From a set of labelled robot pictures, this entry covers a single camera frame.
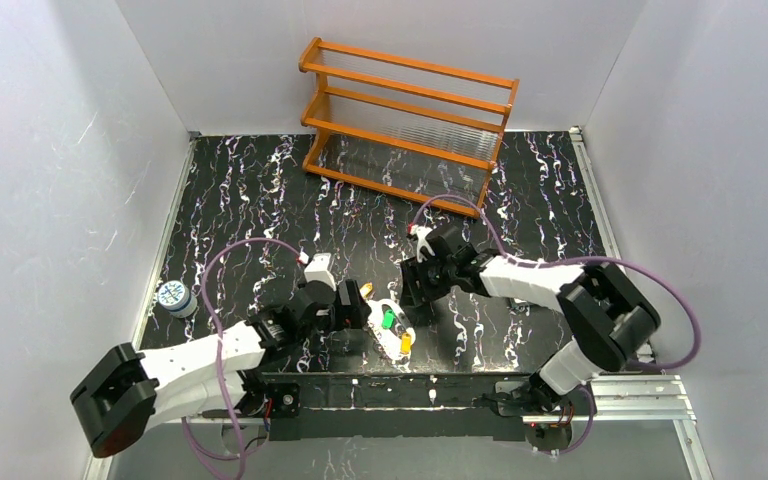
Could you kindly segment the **green key tag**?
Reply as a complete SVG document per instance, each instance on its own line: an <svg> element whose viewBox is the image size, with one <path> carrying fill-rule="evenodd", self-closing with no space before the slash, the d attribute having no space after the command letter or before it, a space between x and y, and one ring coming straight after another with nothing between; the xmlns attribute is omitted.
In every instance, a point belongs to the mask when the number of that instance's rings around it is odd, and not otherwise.
<svg viewBox="0 0 768 480"><path fill-rule="evenodd" d="M393 324L395 323L395 320L397 319L397 315L395 312L391 309L387 309L383 313L382 321L381 321L381 327L383 329L390 329Z"/></svg>

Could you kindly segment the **silver metal keyring plate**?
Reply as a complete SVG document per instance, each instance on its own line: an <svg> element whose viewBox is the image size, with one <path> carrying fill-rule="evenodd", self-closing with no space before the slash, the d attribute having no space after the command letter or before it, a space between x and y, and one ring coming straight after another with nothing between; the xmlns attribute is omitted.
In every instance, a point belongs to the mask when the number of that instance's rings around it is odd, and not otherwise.
<svg viewBox="0 0 768 480"><path fill-rule="evenodd" d="M391 363L397 365L407 364L411 359L413 346L417 340L417 334L407 314L397 302L391 299L370 300L368 305L371 307L372 312L367 319L366 327L373 338L376 350L382 358ZM390 329L383 329L381 321L383 313L387 309L393 310L397 315L397 319ZM409 355L402 355L400 353L400 340L404 333L411 334L413 339Z"/></svg>

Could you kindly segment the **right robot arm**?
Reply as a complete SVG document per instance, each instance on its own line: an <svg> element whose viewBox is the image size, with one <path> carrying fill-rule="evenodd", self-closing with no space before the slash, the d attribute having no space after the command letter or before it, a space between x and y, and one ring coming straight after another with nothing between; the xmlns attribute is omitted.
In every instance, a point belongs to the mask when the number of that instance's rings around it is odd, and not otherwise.
<svg viewBox="0 0 768 480"><path fill-rule="evenodd" d="M416 252L400 264L400 304L420 308L455 288L509 298L559 312L572 338L528 381L490 395L498 405L554 409L565 396L604 372L619 372L658 329L659 314L614 263L533 267L515 264L497 249L478 251L452 225L412 225Z"/></svg>

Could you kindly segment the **yellow key tag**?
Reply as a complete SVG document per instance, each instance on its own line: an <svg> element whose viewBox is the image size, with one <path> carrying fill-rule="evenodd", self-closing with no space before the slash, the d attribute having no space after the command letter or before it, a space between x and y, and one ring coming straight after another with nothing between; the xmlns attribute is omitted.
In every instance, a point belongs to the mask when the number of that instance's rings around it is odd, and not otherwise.
<svg viewBox="0 0 768 480"><path fill-rule="evenodd" d="M409 333L404 333L400 340L400 353L402 355L409 355L411 353L412 344L412 335Z"/></svg>

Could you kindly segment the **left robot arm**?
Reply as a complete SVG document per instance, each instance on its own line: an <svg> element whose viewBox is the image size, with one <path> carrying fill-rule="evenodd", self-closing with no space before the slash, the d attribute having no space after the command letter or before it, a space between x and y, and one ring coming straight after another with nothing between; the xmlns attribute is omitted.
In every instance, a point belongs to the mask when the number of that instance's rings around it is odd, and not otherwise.
<svg viewBox="0 0 768 480"><path fill-rule="evenodd" d="M291 356L316 332L361 329L383 312L355 280L305 282L287 301L262 308L223 335L161 349L111 348L70 402L93 456L111 457L172 420L227 406L243 416L259 412L268 402L259 368Z"/></svg>

